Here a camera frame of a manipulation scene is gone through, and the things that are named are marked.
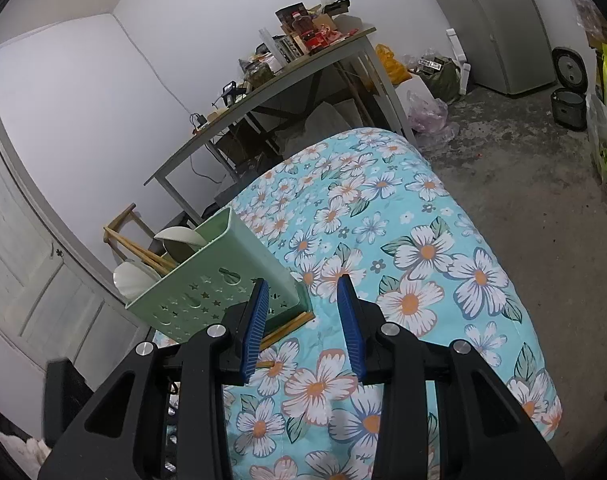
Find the floral tablecloth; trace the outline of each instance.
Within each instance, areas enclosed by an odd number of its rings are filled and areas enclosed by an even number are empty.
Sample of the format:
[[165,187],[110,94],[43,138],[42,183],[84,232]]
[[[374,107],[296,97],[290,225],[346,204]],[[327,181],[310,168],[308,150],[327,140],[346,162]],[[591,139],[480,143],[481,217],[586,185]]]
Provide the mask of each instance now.
[[[528,314],[479,231],[403,137],[376,128],[336,135],[263,174],[231,206],[305,284],[316,315],[260,355],[272,368],[224,388],[236,477],[369,478],[383,389],[350,371],[336,306],[343,274],[419,338],[468,339],[552,437],[561,405]],[[429,472],[438,478],[431,383],[427,393]]]

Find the desk top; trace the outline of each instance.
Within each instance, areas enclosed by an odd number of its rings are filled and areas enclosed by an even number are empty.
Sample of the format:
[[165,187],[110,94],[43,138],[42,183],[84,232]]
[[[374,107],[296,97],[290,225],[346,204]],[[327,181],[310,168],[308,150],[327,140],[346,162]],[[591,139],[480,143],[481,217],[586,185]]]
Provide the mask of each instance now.
[[300,62],[297,62],[294,64],[289,64],[286,67],[284,67],[282,70],[280,70],[274,76],[274,78],[272,78],[270,81],[266,81],[260,87],[255,88],[252,92],[247,94],[243,99],[241,99],[240,101],[237,101],[234,105],[229,107],[228,110],[224,111],[224,113],[219,115],[215,120],[213,120],[211,123],[207,124],[201,130],[199,130],[199,132],[196,135],[194,135],[191,139],[188,139],[183,144],[183,146],[181,146],[180,149],[178,149],[173,155],[170,156],[170,158],[162,165],[162,167],[160,167],[157,171],[155,171],[154,174],[148,180],[146,180],[144,185],[148,184],[155,176],[157,176],[159,173],[161,173],[162,170],[167,165],[167,163],[172,158],[174,158],[178,153],[184,151],[188,147],[188,145],[199,142],[198,139],[203,139],[204,137],[206,138],[206,140],[203,140],[203,143],[205,143],[207,140],[210,140],[212,137],[214,137],[216,134],[218,134],[223,129],[220,127],[220,124],[222,122],[224,122],[231,113],[233,113],[237,108],[242,106],[249,99],[252,99],[253,97],[268,90],[271,86],[273,86],[278,81],[281,81],[282,79],[292,75],[293,73],[297,72],[298,70],[301,70],[303,67],[309,65],[310,63],[318,62],[318,61],[322,60],[324,57],[328,56],[328,54],[330,54],[336,50],[339,50],[340,48],[348,46],[349,44],[351,44],[357,40],[360,40],[361,38],[363,38],[369,34],[372,34],[373,32],[376,32],[376,30],[377,29],[375,27],[367,28],[366,30],[361,30],[360,32],[357,32],[353,36],[346,38],[343,41],[338,41],[337,43],[333,43],[332,45],[330,45],[329,47],[326,47],[324,50],[322,50],[318,54],[314,54],[314,56],[307,56],[307,59],[304,61],[300,61]]

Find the round hole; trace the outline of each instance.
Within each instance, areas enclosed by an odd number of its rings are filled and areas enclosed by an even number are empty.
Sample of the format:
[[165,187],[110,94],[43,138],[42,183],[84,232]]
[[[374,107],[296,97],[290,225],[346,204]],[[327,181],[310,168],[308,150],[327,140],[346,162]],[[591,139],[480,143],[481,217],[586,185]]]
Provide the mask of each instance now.
[[236,272],[224,269],[223,267],[219,267],[219,273],[224,277],[224,281],[228,283],[228,285],[238,285],[242,280],[242,277]]

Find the wooden chopstick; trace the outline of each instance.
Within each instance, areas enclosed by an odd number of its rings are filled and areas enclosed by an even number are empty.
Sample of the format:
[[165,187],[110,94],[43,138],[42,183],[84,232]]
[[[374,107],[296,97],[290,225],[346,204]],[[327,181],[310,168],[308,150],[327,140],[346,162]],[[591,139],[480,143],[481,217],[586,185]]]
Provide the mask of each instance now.
[[295,319],[290,320],[288,323],[279,327],[274,332],[271,332],[270,334],[266,335],[261,340],[260,351],[265,350],[266,348],[269,348],[270,346],[274,345],[274,343],[276,343],[280,339],[283,339],[288,334],[293,333],[299,327],[305,325],[312,319],[314,319],[313,312],[302,312],[301,314],[299,314],[299,316],[295,317]]
[[137,244],[135,244],[134,242],[131,242],[127,238],[122,237],[118,233],[114,232],[112,229],[109,229],[107,227],[104,227],[104,229],[106,230],[108,235],[110,235],[115,240],[117,240],[120,244],[122,244],[126,249],[131,251],[133,254],[136,254],[136,256],[138,256],[141,259],[141,261],[143,261],[144,263],[151,266],[154,270],[156,270],[162,276],[166,276],[172,270],[172,269],[169,269],[168,267],[162,266],[161,264],[159,264],[155,260],[153,260],[150,256],[148,256],[146,253],[148,253],[150,251],[146,251],[145,249],[142,249]]
[[173,262],[169,262],[168,260],[165,260],[164,258],[162,258],[161,256],[159,256],[158,254],[153,253],[152,251],[149,251],[148,249],[144,249],[143,247],[141,247],[139,244],[133,242],[132,240],[129,240],[128,238],[123,237],[122,235],[120,235],[119,233],[117,233],[116,231],[113,231],[110,228],[105,228],[106,231],[108,232],[108,234],[112,237],[114,237],[117,241],[119,241],[120,243],[124,243],[124,241],[126,241],[127,243],[129,243],[131,246],[135,247],[140,253],[145,254],[146,256],[148,256],[151,260],[154,260],[155,262],[157,262],[158,264],[160,264],[161,266],[164,267],[168,267],[168,269],[172,270],[175,267],[177,267],[177,265]]

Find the green plastic basket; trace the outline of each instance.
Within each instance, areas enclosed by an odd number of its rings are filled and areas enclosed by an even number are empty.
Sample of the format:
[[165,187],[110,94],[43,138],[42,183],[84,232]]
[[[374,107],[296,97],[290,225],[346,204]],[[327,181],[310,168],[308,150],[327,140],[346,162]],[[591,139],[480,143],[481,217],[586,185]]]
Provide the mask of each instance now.
[[268,251],[231,208],[197,227],[208,242],[127,309],[181,343],[220,322],[226,307],[248,301],[257,278],[270,287],[266,332],[311,309],[305,287]]

